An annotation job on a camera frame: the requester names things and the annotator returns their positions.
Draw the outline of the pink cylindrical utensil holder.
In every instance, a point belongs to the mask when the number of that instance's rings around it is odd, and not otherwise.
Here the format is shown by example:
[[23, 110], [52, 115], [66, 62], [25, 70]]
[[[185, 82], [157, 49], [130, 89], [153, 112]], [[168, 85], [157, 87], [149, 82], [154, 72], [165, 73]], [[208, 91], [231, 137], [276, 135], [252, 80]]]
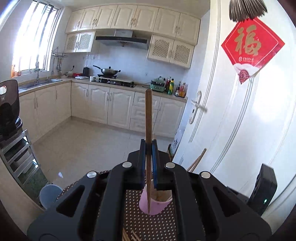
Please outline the pink cylindrical utensil holder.
[[147, 185], [145, 185], [139, 200], [140, 210], [148, 215], [160, 214], [173, 200], [171, 190], [156, 190], [154, 180], [151, 180], [150, 211], [148, 211]]

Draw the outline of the brown polka dot tablecloth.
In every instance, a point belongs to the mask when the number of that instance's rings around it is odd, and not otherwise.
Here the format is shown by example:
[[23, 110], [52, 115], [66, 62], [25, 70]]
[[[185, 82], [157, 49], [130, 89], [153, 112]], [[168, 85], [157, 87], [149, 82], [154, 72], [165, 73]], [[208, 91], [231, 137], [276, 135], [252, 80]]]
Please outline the brown polka dot tablecloth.
[[141, 191], [127, 190], [124, 228], [132, 240], [132, 230], [141, 240], [177, 240], [174, 205], [170, 203], [160, 214], [147, 215], [139, 208]]

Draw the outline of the cream lower cabinets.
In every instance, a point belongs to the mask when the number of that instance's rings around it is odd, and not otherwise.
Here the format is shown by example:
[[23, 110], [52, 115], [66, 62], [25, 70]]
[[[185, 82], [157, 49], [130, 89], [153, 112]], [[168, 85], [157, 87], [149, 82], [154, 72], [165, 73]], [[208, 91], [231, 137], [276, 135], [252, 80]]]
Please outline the cream lower cabinets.
[[33, 143], [69, 117], [144, 132], [144, 92], [74, 79], [20, 87], [20, 117]]

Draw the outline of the cream cabinets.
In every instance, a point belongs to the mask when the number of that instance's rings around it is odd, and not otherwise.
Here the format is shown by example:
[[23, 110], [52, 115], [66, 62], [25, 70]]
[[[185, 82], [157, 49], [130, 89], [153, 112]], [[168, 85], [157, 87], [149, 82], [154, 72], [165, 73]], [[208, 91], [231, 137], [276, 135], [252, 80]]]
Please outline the cream cabinets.
[[119, 4], [73, 11], [67, 23], [64, 51], [90, 52], [97, 35], [132, 30], [150, 39], [147, 58], [190, 68], [200, 19], [154, 6]]
[[74, 79], [20, 87], [20, 117], [33, 143], [69, 117], [144, 132], [144, 92]]

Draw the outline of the light blue stool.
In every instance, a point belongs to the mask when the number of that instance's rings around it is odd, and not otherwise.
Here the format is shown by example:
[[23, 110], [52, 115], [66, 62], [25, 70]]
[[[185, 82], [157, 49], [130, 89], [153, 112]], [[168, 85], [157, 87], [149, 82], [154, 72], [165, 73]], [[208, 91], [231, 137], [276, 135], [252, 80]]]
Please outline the light blue stool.
[[61, 187], [54, 184], [48, 184], [44, 186], [39, 193], [41, 205], [45, 209], [48, 209], [55, 202], [62, 191], [63, 189]]

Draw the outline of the dark sauce bottle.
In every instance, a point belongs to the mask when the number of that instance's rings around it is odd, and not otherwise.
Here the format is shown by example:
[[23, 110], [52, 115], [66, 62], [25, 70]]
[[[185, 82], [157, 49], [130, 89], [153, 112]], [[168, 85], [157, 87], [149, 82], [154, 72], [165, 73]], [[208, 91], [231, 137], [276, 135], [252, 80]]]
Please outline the dark sauce bottle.
[[175, 96], [179, 96], [180, 85], [181, 85], [181, 82], [179, 81], [179, 82], [178, 82], [178, 85], [177, 85], [177, 87], [176, 87]]

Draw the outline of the red label bottle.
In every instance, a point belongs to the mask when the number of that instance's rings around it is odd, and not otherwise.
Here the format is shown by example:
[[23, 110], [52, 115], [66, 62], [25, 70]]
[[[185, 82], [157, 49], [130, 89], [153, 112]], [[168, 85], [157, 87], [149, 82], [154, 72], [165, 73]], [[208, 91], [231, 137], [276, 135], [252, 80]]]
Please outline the red label bottle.
[[184, 98], [187, 93], [187, 84], [184, 82], [179, 89], [179, 97]]

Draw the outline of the wok with lid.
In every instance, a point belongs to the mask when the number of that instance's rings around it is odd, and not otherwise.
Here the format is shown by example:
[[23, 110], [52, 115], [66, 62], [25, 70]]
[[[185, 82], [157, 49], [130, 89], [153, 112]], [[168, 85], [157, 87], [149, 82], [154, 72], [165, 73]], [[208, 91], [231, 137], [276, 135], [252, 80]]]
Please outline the wok with lid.
[[117, 73], [121, 72], [120, 70], [112, 69], [110, 66], [108, 68], [100, 68], [100, 67], [98, 67], [96, 65], [93, 65], [93, 67], [98, 68], [103, 75], [114, 76]]

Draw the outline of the metal storage rack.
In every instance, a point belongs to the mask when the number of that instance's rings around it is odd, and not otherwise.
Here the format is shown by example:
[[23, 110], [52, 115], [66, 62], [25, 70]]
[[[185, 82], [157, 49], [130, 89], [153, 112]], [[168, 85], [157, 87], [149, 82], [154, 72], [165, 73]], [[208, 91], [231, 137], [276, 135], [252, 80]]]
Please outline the metal storage rack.
[[40, 169], [28, 130], [1, 141], [1, 159], [16, 182], [24, 186]]

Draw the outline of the black electric kettle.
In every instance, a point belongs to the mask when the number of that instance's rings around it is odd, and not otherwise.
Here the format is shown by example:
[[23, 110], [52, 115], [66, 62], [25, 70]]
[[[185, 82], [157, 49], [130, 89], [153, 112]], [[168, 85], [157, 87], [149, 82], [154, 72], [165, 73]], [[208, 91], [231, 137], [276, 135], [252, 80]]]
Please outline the black electric kettle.
[[83, 68], [83, 76], [85, 76], [85, 77], [90, 76], [90, 68], [89, 67], [84, 67]]

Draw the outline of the black rice cooker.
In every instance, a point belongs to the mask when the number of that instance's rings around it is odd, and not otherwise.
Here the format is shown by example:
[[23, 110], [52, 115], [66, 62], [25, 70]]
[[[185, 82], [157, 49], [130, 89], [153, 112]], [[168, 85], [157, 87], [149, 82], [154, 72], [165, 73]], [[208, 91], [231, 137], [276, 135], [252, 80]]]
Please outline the black rice cooker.
[[22, 127], [18, 82], [14, 79], [1, 82], [0, 134], [1, 142], [14, 136]]

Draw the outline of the black range hood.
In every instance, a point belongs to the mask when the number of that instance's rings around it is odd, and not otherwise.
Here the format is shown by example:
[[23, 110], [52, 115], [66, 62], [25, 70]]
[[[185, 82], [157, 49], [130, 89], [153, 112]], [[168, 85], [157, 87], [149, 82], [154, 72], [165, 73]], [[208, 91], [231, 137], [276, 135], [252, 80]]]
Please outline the black range hood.
[[132, 30], [115, 30], [113, 35], [97, 35], [95, 40], [106, 46], [119, 46], [147, 50], [150, 39], [137, 37]]

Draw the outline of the sink faucet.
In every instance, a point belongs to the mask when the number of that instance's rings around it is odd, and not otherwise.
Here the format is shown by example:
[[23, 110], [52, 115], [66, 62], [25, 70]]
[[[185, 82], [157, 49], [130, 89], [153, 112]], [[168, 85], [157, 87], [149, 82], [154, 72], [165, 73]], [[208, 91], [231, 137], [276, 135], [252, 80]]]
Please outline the sink faucet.
[[36, 61], [34, 72], [37, 73], [37, 76], [36, 76], [36, 84], [39, 84], [39, 79], [40, 79], [40, 76], [39, 76], [39, 72], [40, 72], [39, 61]]

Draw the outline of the cream upper cabinets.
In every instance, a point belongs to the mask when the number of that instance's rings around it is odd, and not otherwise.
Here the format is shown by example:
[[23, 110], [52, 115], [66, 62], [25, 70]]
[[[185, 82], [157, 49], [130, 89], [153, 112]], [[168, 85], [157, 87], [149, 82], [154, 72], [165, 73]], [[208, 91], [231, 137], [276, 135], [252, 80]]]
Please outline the cream upper cabinets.
[[190, 68], [200, 19], [154, 6], [119, 4], [73, 11], [67, 23], [64, 51], [90, 52], [97, 35], [132, 30], [150, 39], [147, 58]]

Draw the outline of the wall utensil rack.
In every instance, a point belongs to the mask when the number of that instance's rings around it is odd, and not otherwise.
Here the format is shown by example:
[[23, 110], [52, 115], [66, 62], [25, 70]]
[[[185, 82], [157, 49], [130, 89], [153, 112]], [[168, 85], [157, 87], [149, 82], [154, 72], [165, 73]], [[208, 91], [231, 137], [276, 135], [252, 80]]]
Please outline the wall utensil rack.
[[68, 55], [66, 53], [59, 52], [59, 47], [56, 47], [52, 50], [51, 57], [52, 61], [52, 71], [51, 75], [62, 76], [62, 61], [67, 58]]

